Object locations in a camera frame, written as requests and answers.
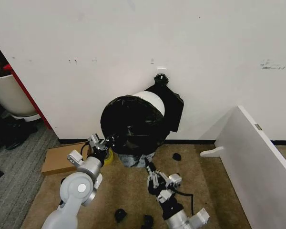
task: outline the power cord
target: power cord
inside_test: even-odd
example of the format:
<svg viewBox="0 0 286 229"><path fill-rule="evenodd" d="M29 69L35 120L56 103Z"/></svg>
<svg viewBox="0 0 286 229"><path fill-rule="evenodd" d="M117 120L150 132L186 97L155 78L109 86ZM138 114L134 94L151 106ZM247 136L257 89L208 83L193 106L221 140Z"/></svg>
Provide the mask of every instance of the power cord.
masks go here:
<svg viewBox="0 0 286 229"><path fill-rule="evenodd" d="M86 142L83 146L82 146L82 148L81 148L81 155L82 155L82 151L83 151L83 149L85 148L85 146L87 146L87 145L89 145L89 142Z"/></svg>
<svg viewBox="0 0 286 229"><path fill-rule="evenodd" d="M181 196L191 197L191 212L192 212L192 216L193 216L194 215L194 195L191 193L180 192L180 191L176 190L175 188L172 188L172 190Z"/></svg>

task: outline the floor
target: floor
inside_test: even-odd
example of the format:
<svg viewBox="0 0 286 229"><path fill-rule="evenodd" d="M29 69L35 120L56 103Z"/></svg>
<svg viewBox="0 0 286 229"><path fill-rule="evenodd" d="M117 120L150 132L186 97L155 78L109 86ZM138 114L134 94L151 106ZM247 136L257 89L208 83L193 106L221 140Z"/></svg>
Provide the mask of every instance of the floor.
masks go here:
<svg viewBox="0 0 286 229"><path fill-rule="evenodd" d="M69 173L43 177L40 169L46 150L59 145L53 131L42 124L39 131L18 148L0 150L0 229L41 228L46 217L60 201L60 181ZM194 193L195 212L206 208L211 218L206 229L250 228L230 180L219 158L201 158L199 153L214 146L163 145L157 150L154 163L167 175L179 172L183 177L180 188ZM286 146L278 146L286 158ZM180 162L173 153L182 155ZM81 207L79 228L140 228L144 214L154 217L154 228L166 228L162 211L154 196L147 193L144 169L125 168L115 157L112 164L102 168L104 180L95 200ZM190 199L177 197L190 214ZM114 212L123 208L128 213L117 224Z"/></svg>
<svg viewBox="0 0 286 229"><path fill-rule="evenodd" d="M194 210L206 208L210 220L204 229L249 229L249 223L219 158L201 158L199 153L210 150L208 145L163 145L153 159L157 168L169 175L180 173L180 190L194 193ZM286 158L286 146L278 146ZM173 153L182 156L172 159ZM47 176L22 225L23 229L41 228L46 217L60 201L60 180L70 173ZM154 196L147 193L145 169L125 168L115 157L112 164L102 168L103 182L96 198L78 214L79 229L139 229L144 214L152 215L155 229L165 229L162 211ZM177 196L190 215L190 199ZM127 217L119 224L114 212L123 208Z"/></svg>
<svg viewBox="0 0 286 229"><path fill-rule="evenodd" d="M13 150L0 149L0 229L18 229L30 209L43 176L40 169L48 148L57 146L53 131L39 123L38 132Z"/></svg>

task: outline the wall mark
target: wall mark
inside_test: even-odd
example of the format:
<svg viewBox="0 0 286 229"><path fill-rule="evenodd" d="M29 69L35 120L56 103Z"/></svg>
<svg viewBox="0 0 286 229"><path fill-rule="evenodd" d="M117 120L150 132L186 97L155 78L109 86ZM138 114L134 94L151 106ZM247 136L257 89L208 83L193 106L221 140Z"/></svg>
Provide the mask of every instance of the wall mark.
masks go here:
<svg viewBox="0 0 286 229"><path fill-rule="evenodd" d="M82 21L85 18L85 14L83 12L78 13L77 21Z"/></svg>
<svg viewBox="0 0 286 229"><path fill-rule="evenodd" d="M127 0L127 3L130 7L130 9L132 9L132 11L135 11L135 4L132 0Z"/></svg>
<svg viewBox="0 0 286 229"><path fill-rule="evenodd" d="M266 69L266 70L283 70L286 67L285 65L275 63L273 60L270 60L270 59L263 60L260 65L262 69Z"/></svg>

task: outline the beige carpet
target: beige carpet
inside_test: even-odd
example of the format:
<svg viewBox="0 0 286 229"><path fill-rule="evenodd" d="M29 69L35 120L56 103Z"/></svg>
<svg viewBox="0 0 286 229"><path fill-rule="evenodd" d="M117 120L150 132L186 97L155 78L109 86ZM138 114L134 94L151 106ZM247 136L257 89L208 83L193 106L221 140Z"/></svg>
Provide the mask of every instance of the beige carpet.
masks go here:
<svg viewBox="0 0 286 229"><path fill-rule="evenodd" d="M213 149L206 145L164 145L157 150L153 162L166 175L180 173L180 190L194 193L195 213L206 208L210 220L204 229L249 229L239 200L219 158L201 158L199 153ZM286 152L286 147L279 148ZM172 159L173 153L182 156ZM60 201L60 181L70 173L47 176L22 225L23 229L41 228L46 217ZM78 214L79 229L140 229L144 214L152 215L155 229L165 229L162 210L155 196L148 194L147 172L141 168L125 168L119 159L102 168L103 182L96 198ZM190 216L190 198L177 195ZM116 209L123 208L127 217L115 222Z"/></svg>

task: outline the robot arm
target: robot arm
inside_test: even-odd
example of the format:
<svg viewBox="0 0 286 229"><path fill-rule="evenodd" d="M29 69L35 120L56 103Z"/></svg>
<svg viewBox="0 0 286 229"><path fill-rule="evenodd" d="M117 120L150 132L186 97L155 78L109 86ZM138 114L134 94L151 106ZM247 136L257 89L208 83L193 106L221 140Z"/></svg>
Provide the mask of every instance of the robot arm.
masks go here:
<svg viewBox="0 0 286 229"><path fill-rule="evenodd" d="M100 169L108 151L109 140L100 140L96 134L89 139L93 153L87 160L82 160L82 155L73 150L67 159L77 167L77 172L67 176L60 188L63 201L44 222L42 229L76 229L78 225L77 213L81 205L89 205L96 195L102 182Z"/></svg>
<svg viewBox="0 0 286 229"><path fill-rule="evenodd" d="M182 178L178 174L172 174L167 177L163 172L156 170L154 164L146 160L146 170L149 174L147 178L148 192L156 196L163 210L163 219L169 229L197 229L206 224L209 220L209 214L203 208L194 214L192 199L192 216L187 217L184 208L174 197L178 192Z"/></svg>

